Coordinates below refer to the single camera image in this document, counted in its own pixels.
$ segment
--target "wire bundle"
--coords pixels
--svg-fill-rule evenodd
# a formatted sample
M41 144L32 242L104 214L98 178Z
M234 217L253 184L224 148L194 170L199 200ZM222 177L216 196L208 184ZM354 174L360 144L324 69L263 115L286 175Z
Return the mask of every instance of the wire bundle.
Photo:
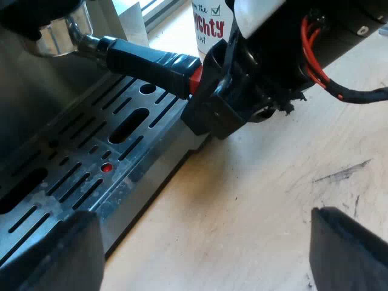
M308 16L303 18L301 26L302 48L306 59L306 72L311 80L342 102L367 104L387 101L388 87L369 92L350 90L337 84L325 74L313 52L314 43L321 32L322 24L320 22L310 23Z

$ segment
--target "drip tray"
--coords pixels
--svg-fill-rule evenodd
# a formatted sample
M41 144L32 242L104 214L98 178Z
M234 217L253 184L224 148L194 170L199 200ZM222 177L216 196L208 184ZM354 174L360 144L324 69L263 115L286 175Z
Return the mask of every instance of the drip tray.
M101 218L105 252L190 150L187 101L113 76L16 152L0 179L0 266L74 211Z

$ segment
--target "window frame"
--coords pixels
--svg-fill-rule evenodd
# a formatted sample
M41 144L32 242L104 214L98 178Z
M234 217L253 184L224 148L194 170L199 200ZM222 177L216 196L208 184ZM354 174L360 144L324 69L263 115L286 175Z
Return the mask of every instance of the window frame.
M187 0L150 0L150 3L141 9L147 33L153 30L186 1Z
M381 35L387 35L388 36L388 25L385 25L380 29L380 34Z

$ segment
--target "paper cup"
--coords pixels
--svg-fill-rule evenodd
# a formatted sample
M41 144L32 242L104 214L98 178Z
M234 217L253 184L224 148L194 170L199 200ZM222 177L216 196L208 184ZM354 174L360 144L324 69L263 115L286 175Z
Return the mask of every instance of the paper cup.
M229 40L233 12L225 0L192 0L196 42L207 53L220 40Z

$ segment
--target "metal grate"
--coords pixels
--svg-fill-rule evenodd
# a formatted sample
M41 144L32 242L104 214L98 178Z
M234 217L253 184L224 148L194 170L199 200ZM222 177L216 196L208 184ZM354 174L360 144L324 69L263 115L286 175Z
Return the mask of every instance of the metal grate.
M161 88L141 93L146 84L131 77L113 77L7 163L0 175L0 266L73 211L96 211L108 223L124 205L122 198L111 201L115 193L130 199L162 149L180 134L182 129L176 126L186 104ZM112 167L102 171L106 163ZM128 180L134 170L136 178ZM125 225L136 215L128 215ZM105 251L122 231L105 239Z

